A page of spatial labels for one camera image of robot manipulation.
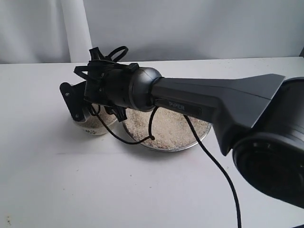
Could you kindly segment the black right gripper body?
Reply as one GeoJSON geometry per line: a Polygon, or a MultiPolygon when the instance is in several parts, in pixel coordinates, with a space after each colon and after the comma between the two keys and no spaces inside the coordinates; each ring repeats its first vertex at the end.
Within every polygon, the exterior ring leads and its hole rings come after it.
{"type": "Polygon", "coordinates": [[[109,61],[90,61],[87,65],[85,99],[104,106],[130,107],[129,83],[131,69],[128,65],[109,61]]]}

